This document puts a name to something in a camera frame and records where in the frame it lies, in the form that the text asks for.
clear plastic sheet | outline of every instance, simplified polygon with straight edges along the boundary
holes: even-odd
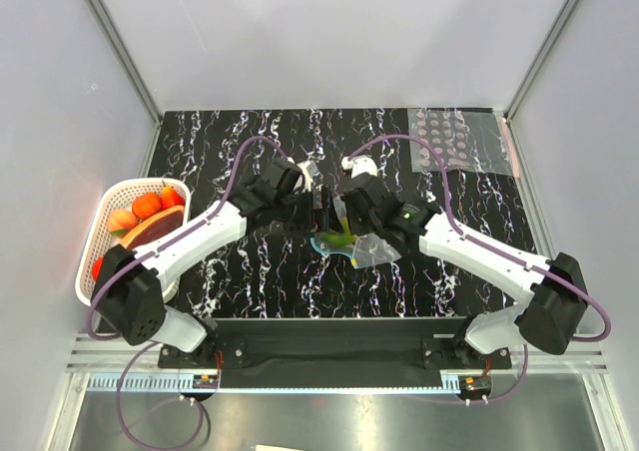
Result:
[[[409,133],[428,141],[448,170],[513,176],[518,170],[509,132],[489,111],[409,109]],[[439,172],[430,152],[410,144],[412,170]]]

reflective metal surface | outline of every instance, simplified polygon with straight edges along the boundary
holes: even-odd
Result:
[[[512,383],[508,376],[495,379],[496,392]],[[180,444],[198,421],[196,409],[186,403],[146,415],[165,399],[166,394],[123,396],[134,434],[161,447]],[[529,376],[515,396],[486,407],[437,405],[410,396],[218,395],[205,404],[212,433],[203,444],[203,431],[193,449],[245,451],[257,444],[305,451],[604,449],[581,378],[570,375]],[[120,431],[113,393],[87,393],[71,449],[138,449]]]

marble pattern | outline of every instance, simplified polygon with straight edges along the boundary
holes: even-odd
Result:
[[[193,191],[192,217],[227,185],[235,153],[246,138],[269,137],[296,162],[314,160],[323,182],[340,192],[343,155],[373,137],[406,133],[406,109],[170,112],[149,175],[184,181]],[[440,173],[411,171],[407,143],[384,142],[380,175],[401,198],[419,193],[442,203]],[[242,157],[240,177],[258,173],[275,155],[263,144]],[[448,173],[459,220],[521,249],[533,239],[514,178]],[[174,306],[214,317],[372,317],[465,315],[499,309],[494,286],[429,257],[353,269],[340,256],[321,256],[279,225],[218,250],[182,277]]]

plastic basket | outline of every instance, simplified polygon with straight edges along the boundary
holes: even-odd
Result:
[[[159,194],[164,185],[173,187],[176,192],[185,200],[184,205],[184,221],[185,224],[189,220],[189,210],[191,208],[191,192],[187,186],[179,180],[173,179],[134,179],[119,182],[110,187],[102,196],[93,223],[91,231],[84,246],[80,268],[76,276],[76,294],[78,299],[89,306],[91,304],[91,295],[96,282],[91,276],[91,268],[96,259],[104,256],[109,248],[118,243],[118,239],[111,236],[107,230],[107,220],[113,210],[131,209],[133,200],[148,192]],[[178,292],[179,280],[175,280],[167,289],[162,290],[162,298],[164,303],[173,298]]]

white wall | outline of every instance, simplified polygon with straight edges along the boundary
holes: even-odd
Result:
[[[105,0],[159,107],[505,108],[564,0]]]
[[[43,449],[94,207],[152,132],[84,0],[0,0],[1,449]]]
[[[602,348],[637,445],[638,24],[639,0],[584,0],[514,120],[553,244],[612,316]]]

